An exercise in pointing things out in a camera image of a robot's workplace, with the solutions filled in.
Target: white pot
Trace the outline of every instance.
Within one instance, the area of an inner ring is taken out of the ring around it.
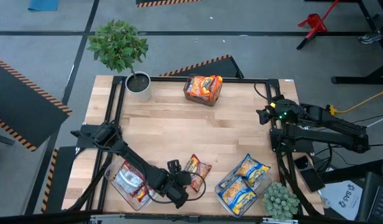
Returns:
[[[140,74],[140,75],[145,75],[147,76],[147,78],[149,79],[149,85],[147,86],[146,89],[144,89],[143,91],[140,91],[138,93],[136,92],[133,92],[131,90],[128,89],[128,80],[134,75],[134,74],[130,74],[128,75],[127,79],[125,80],[125,86],[128,90],[129,93],[131,93],[133,96],[135,96],[135,98],[140,101],[140,102],[145,102],[147,100],[150,99],[150,97],[152,96],[152,87],[151,87],[151,83],[152,81],[150,80],[150,76],[144,72],[135,72],[136,74]]]

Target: concrete floor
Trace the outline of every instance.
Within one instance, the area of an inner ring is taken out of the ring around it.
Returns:
[[[58,11],[29,12],[28,1],[0,0],[0,30],[85,29],[93,0],[61,0]],[[364,1],[369,12],[383,14],[378,3]],[[141,31],[302,31],[297,24],[310,13],[324,14],[330,3],[288,0],[203,0],[137,9],[134,0],[101,0],[92,30],[111,19],[123,19]],[[383,23],[383,16],[376,21]],[[367,31],[357,4],[341,3],[325,22],[330,31]],[[363,45],[355,37],[317,37],[302,51],[301,37],[148,36],[149,51],[143,70],[152,76],[204,60],[231,54],[246,77],[294,79],[299,100],[320,106],[349,108],[383,90],[383,86],[333,85],[332,76],[365,76],[383,64],[378,44]],[[0,58],[60,98],[67,84],[81,37],[0,36]],[[116,75],[85,49],[69,107],[72,116],[62,128],[56,146],[74,145],[70,131],[83,122],[95,75]],[[383,114],[383,96],[339,117],[356,121]],[[383,122],[368,129],[371,144],[383,143]],[[324,148],[316,145],[316,150]],[[380,159],[383,147],[365,154],[337,150],[352,164]],[[0,216],[18,215],[34,183],[44,147],[28,152],[17,142],[0,144]],[[334,156],[333,166],[346,167]]]

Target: wooden table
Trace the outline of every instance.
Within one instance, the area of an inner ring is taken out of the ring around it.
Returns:
[[[101,124],[109,98],[112,76],[97,76],[86,112],[87,124]],[[279,80],[281,92],[286,98],[297,101],[292,80]],[[192,154],[200,161],[211,164],[206,177],[207,190],[201,199],[187,202],[176,209],[173,204],[151,203],[135,212],[108,184],[105,212],[121,213],[166,213],[182,215],[229,215],[215,195],[215,185],[247,153],[259,162],[271,166],[270,176],[279,181],[276,156],[269,140],[270,124],[260,125],[256,109],[263,108],[267,101],[261,98],[250,83],[224,83],[221,96],[214,107],[188,101],[183,95],[183,82],[152,82],[152,98],[145,103],[137,102],[128,93],[122,106],[121,121],[123,139],[147,162],[157,167],[167,167],[167,161],[178,159],[184,167]],[[258,85],[265,95],[265,86]],[[87,149],[74,161],[62,208],[73,205],[90,183],[96,159],[96,149]],[[299,187],[307,199],[321,213],[323,206],[318,193],[310,193],[297,173]],[[93,208],[97,207],[100,186],[96,188]],[[190,198],[198,196],[188,187]],[[247,216],[263,216],[258,200]]]

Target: food package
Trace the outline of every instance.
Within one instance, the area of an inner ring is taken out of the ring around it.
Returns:
[[[255,159],[252,159],[250,154],[247,154],[239,167],[237,167],[235,174],[246,178],[248,185],[253,188],[256,181],[269,171],[269,169],[269,166],[261,164]]]
[[[124,161],[114,179],[131,197],[144,185],[143,175],[128,161]]]
[[[149,199],[147,194],[153,195],[155,192],[150,187],[143,186],[136,194],[137,201],[141,204],[145,203]]]
[[[222,189],[225,189],[229,184],[232,184],[240,175],[232,174],[229,177],[225,178],[222,182],[219,183],[219,186]]]
[[[237,177],[218,195],[235,215],[243,214],[257,198],[255,192],[241,176]]]
[[[222,88],[223,79],[220,76],[194,76],[190,81],[186,94],[205,101],[216,101]]]
[[[200,162],[197,158],[196,155],[192,155],[191,159],[187,162],[185,166],[185,171],[189,172],[194,172],[197,174],[200,174],[204,179],[211,170],[212,166],[211,165],[206,165],[202,162]],[[190,174],[191,175],[191,184],[190,186],[198,192],[200,190],[201,185],[203,184],[203,180],[201,177],[195,175],[195,174]]]

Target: yellow cable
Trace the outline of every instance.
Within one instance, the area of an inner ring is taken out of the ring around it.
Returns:
[[[383,91],[378,93],[378,94],[376,94],[376,95],[374,95],[374,96],[372,96],[372,97],[370,97],[370,98],[368,98],[368,99],[366,99],[366,100],[364,100],[363,102],[361,102],[359,104],[356,104],[356,105],[352,106],[351,108],[349,108],[347,110],[344,110],[344,111],[339,111],[339,110],[335,109],[333,105],[330,105],[330,113],[331,113],[331,115],[334,115],[336,113],[347,113],[347,112],[357,108],[358,106],[361,106],[364,103],[367,103],[368,101],[370,101],[370,100],[374,99],[375,97],[380,96],[382,94],[383,94]]]

